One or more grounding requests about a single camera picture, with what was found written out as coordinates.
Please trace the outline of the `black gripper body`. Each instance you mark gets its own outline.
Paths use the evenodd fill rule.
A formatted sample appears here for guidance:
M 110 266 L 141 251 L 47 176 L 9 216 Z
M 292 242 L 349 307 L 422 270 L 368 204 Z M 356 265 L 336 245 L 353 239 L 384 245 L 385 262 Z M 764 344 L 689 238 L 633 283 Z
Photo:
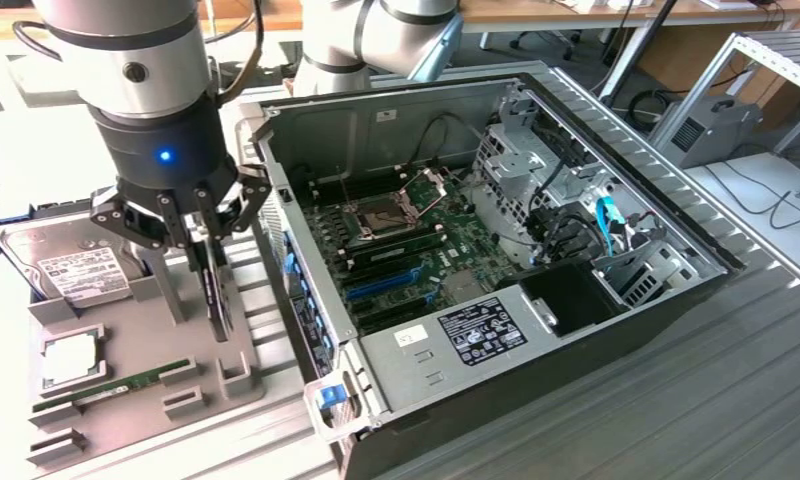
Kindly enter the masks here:
M 117 116 L 94 107 L 91 117 L 126 194 L 205 187 L 225 194 L 235 180 L 217 103 L 202 94 L 182 110 L 153 118 Z

